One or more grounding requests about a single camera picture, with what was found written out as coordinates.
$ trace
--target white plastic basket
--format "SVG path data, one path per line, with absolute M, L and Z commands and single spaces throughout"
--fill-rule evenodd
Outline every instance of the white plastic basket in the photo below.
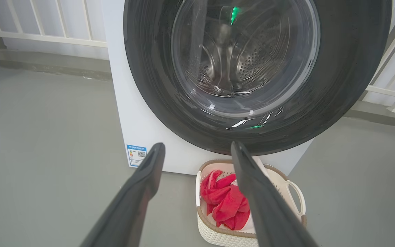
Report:
M 290 181 L 284 173 L 280 172 L 278 169 L 262 164 L 259 158 L 254 158 L 259 166 L 264 166 L 267 171 L 269 178 L 273 185 L 279 190 L 281 196 L 287 202 L 289 207 L 301 221 L 301 223 L 306 226 L 306 201 L 304 200 L 301 190 L 296 184 Z M 210 174 L 213 170 L 221 170 L 223 173 L 220 175 L 221 178 L 226 177 L 234 171 L 234 165 L 231 160 L 214 160 L 208 161 L 201 166 L 199 172 L 196 176 L 196 210 L 197 210 L 197 227 L 199 228 L 199 233 L 205 239 L 205 241 L 226 247 L 257 247 L 259 244 L 257 242 L 257 236 L 255 234 L 254 225 L 252 222 L 248 221 L 246 226 L 240 231 L 232 231 L 225 228 L 223 225 L 221 227 L 216 227 L 215 221 L 211 215 L 206 215 L 207 203 L 201 200 L 200 185 L 202 180 Z M 301 204 L 301 209 L 298 210 L 295 201 L 290 193 L 289 187 L 292 186 Z

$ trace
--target laundry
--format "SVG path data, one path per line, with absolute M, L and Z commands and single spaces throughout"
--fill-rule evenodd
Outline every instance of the laundry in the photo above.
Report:
M 217 227 L 224 224 L 231 230 L 241 230 L 251 214 L 248 199 L 235 185 L 235 174 L 217 180 L 221 174 L 221 170 L 214 170 L 201 183 L 201 197 L 207 203 L 207 215 L 213 213 Z

